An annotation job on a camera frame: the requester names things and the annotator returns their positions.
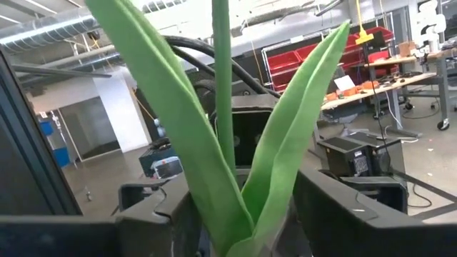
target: ventilation duct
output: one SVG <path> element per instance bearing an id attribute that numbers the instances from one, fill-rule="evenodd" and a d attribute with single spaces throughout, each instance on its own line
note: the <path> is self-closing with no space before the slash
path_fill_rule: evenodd
<path id="1" fill-rule="evenodd" d="M 185 1 L 156 0 L 142 9 L 148 6 L 148 12 L 158 11 L 183 2 Z M 1 29 L 0 44 L 7 53 L 15 54 L 70 39 L 99 27 L 91 12 L 82 7 Z"/>
<path id="2" fill-rule="evenodd" d="M 265 14 L 261 14 L 258 16 L 254 16 L 248 19 L 248 25 L 254 26 L 257 24 L 261 24 L 263 22 L 271 21 L 274 19 L 281 19 L 285 16 L 297 14 L 302 11 L 310 11 L 312 9 L 316 9 L 317 5 L 300 5 L 300 6 L 292 6 L 288 8 L 281 8 L 276 9 Z M 242 30 L 243 24 L 238 26 L 233 30 Z M 74 71 L 85 71 L 85 72 L 92 72 L 97 69 L 110 69 L 110 66 L 116 65 L 123 65 L 124 62 L 114 49 L 113 46 L 105 46 L 104 49 L 107 49 L 104 53 L 99 53 L 97 50 L 93 50 L 87 53 L 83 53 L 79 56 L 72 56 L 67 59 L 71 59 L 70 62 L 65 62 L 65 59 L 55 61 L 54 63 L 44 64 L 43 67 L 52 67 L 54 69 L 66 69 L 66 70 L 74 70 Z M 20 78 L 22 85 L 24 88 L 26 87 L 35 87 L 35 86 L 45 86 L 48 84 L 56 83 L 58 81 L 62 81 L 67 79 L 65 77 L 53 77 L 53 78 L 43 78 L 37 77 L 33 75 L 22 76 Z"/>
<path id="3" fill-rule="evenodd" d="M 232 35 L 241 36 L 243 29 L 245 29 L 247 26 L 259 25 L 259 24 L 262 24 L 267 21 L 273 21 L 275 19 L 282 20 L 286 16 L 315 9 L 316 5 L 311 5 L 312 3 L 313 2 L 307 2 L 305 4 L 298 5 L 298 6 L 290 6 L 290 7 L 275 9 L 275 10 L 269 11 L 265 14 L 260 14 L 258 16 L 250 17 L 250 18 L 244 20 L 240 26 L 233 28 L 231 30 Z"/>

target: red storage bin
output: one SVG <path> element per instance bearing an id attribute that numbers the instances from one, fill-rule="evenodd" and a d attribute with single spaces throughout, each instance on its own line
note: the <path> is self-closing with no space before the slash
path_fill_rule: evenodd
<path id="1" fill-rule="evenodd" d="M 270 66 L 270 72 L 273 75 L 278 72 L 298 68 L 301 64 L 301 60 L 295 51 L 290 51 L 284 54 L 268 57 L 268 64 Z"/>
<path id="2" fill-rule="evenodd" d="M 360 48 L 360 46 L 356 45 L 356 39 L 358 39 L 358 36 L 356 36 L 355 34 L 348 36 L 348 41 L 346 42 L 346 48 L 344 49 L 345 52 L 354 51 L 354 50 L 357 50 Z"/>
<path id="3" fill-rule="evenodd" d="M 288 84 L 283 84 L 283 85 L 279 85 L 279 86 L 273 86 L 273 88 L 274 88 L 274 91 L 282 94 L 284 92 L 284 90 L 286 90 L 287 86 L 288 86 Z"/>
<path id="4" fill-rule="evenodd" d="M 301 61 L 305 61 L 306 57 L 316 48 L 317 44 L 305 46 L 299 49 L 296 49 L 295 52 L 297 53 L 298 57 Z"/>
<path id="5" fill-rule="evenodd" d="M 272 74 L 271 80 L 273 81 L 273 85 L 283 85 L 288 84 L 291 80 L 293 75 L 297 72 L 297 69 L 281 72 L 279 74 Z"/>
<path id="6" fill-rule="evenodd" d="M 343 63 L 343 69 L 351 68 L 352 66 L 361 64 L 363 62 L 363 53 L 361 53 L 361 50 L 356 50 L 348 54 L 343 54 L 340 62 Z"/>
<path id="7" fill-rule="evenodd" d="M 372 64 L 375 61 L 378 61 L 379 59 L 388 59 L 389 58 L 389 53 L 388 51 L 379 51 L 376 53 L 372 53 L 368 55 L 368 61 L 370 64 Z"/>

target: concrete floor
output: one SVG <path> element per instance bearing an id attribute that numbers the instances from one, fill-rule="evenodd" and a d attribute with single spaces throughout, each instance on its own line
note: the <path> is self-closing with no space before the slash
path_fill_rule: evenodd
<path id="1" fill-rule="evenodd" d="M 434 99 L 413 99 L 415 105 L 407 116 L 425 116 L 432 114 L 430 103 Z M 441 113 L 426 119 L 403 119 L 406 129 L 420 131 L 423 137 L 415 143 L 403 144 L 403 155 L 407 174 L 426 183 L 457 196 L 457 113 L 450 112 L 451 127 L 447 131 L 439 131 L 436 124 L 441 120 Z M 383 126 L 389 125 L 390 116 L 383 117 Z M 368 128 L 379 132 L 378 122 L 371 118 L 371 114 L 359 116 L 350 128 Z M 323 136 L 339 134 L 342 125 L 332 125 L 321 129 Z M 76 199 L 86 216 L 108 216 L 116 208 L 118 188 L 127 181 L 138 179 L 143 171 L 138 157 L 146 148 L 140 148 L 122 154 L 120 151 L 65 168 L 64 173 Z M 320 161 L 312 154 L 306 154 L 304 165 L 310 168 L 320 168 Z M 90 190 L 93 200 L 86 198 L 85 187 Z M 430 208 L 409 208 L 408 213 L 415 215 L 422 211 L 442 207 L 451 202 L 437 196 L 430 191 L 418 187 L 417 192 L 428 197 L 433 205 Z M 410 192 L 409 203 L 423 205 L 426 202 Z M 425 220 L 428 223 L 457 222 L 457 211 Z"/>

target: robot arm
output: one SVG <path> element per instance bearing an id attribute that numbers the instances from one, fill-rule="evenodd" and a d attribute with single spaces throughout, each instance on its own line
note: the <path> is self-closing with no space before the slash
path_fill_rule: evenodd
<path id="1" fill-rule="evenodd" d="M 416 30 L 419 31 L 419 36 L 414 40 L 417 49 L 423 48 L 425 41 L 437 44 L 439 39 L 438 33 L 446 30 L 446 18 L 443 14 L 436 13 L 437 6 L 438 2 L 435 0 L 428 1 L 419 6 L 416 22 Z"/>

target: red bin rack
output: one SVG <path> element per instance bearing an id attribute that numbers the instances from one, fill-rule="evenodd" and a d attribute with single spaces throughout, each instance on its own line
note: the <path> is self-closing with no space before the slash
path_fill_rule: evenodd
<path id="1" fill-rule="evenodd" d="M 273 75 L 289 69 L 298 68 L 301 64 L 301 60 L 295 51 L 290 51 L 269 57 L 268 64 L 270 66 L 271 75 Z"/>
<path id="2" fill-rule="evenodd" d="M 298 57 L 301 61 L 305 61 L 306 57 L 316 48 L 317 44 L 305 46 L 299 49 L 296 49 L 295 52 L 297 53 Z"/>

